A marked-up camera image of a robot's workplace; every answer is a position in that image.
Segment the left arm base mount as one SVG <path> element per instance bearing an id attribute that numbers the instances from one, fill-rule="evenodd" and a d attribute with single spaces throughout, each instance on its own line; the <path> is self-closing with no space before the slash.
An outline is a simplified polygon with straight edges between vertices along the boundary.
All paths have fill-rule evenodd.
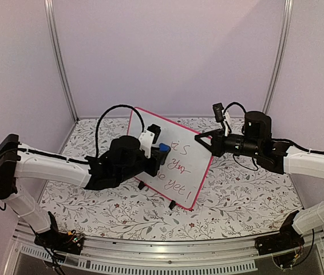
<path id="1" fill-rule="evenodd" d="M 47 249 L 80 255 L 84 245 L 84 237 L 84 234 L 76 233 L 75 230 L 63 233 L 50 228 L 43 233 L 36 232 L 34 243 Z"/>

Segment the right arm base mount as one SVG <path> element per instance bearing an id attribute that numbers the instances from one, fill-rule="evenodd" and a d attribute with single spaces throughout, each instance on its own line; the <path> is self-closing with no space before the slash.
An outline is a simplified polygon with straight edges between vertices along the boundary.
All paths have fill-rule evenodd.
<path id="1" fill-rule="evenodd" d="M 305 241 L 301 235 L 276 233 L 255 239 L 255 248 L 260 256 L 273 256 L 274 264 L 280 269 L 292 268 L 302 254 Z"/>

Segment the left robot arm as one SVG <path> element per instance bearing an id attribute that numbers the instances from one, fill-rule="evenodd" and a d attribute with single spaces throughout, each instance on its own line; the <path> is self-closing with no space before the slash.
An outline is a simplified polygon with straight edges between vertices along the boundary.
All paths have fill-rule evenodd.
<path id="1" fill-rule="evenodd" d="M 0 144 L 0 201 L 26 221 L 35 234 L 35 244 L 47 249 L 80 254 L 83 235 L 59 231 L 55 216 L 42 209 L 18 183 L 19 178 L 72 184 L 84 190 L 116 188 L 143 172 L 155 177 L 171 150 L 166 144 L 154 146 L 155 135 L 144 131 L 138 138 L 124 135 L 111 141 L 101 156 L 72 159 L 39 151 L 9 134 Z"/>

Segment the pink framed whiteboard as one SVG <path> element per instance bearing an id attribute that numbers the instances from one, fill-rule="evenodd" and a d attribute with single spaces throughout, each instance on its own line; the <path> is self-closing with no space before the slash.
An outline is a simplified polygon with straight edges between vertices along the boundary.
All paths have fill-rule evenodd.
<path id="1" fill-rule="evenodd" d="M 144 172 L 135 179 L 181 208 L 193 209 L 213 160 L 211 153 L 195 141 L 199 132 L 151 111 L 136 110 L 146 127 L 156 124 L 161 128 L 155 146 L 163 143 L 171 151 L 156 176 Z"/>

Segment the blue whiteboard eraser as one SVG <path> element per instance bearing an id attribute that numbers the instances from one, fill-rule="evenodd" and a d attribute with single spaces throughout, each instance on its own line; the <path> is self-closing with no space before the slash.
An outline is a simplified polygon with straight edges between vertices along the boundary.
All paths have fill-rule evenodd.
<path id="1" fill-rule="evenodd" d="M 169 153 L 171 151 L 171 147 L 168 146 L 167 144 L 160 143 L 159 144 L 159 151 L 167 154 L 167 153 Z"/>

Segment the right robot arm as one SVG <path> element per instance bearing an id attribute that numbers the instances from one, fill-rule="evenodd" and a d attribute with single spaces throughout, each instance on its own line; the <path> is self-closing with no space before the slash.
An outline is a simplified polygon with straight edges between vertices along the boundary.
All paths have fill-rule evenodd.
<path id="1" fill-rule="evenodd" d="M 313 180 L 315 190 L 324 184 L 324 151 L 307 149 L 285 138 L 274 138 L 272 119 L 259 111 L 244 115 L 243 133 L 232 133 L 225 125 L 220 129 L 195 136 L 195 140 L 212 156 L 253 158 L 257 165 L 268 172 L 288 175 L 291 179 Z M 324 226 L 324 195 L 320 201 L 302 210 L 290 213 L 279 231 L 255 240 L 260 255 L 277 253 L 304 245 L 304 235 Z"/>

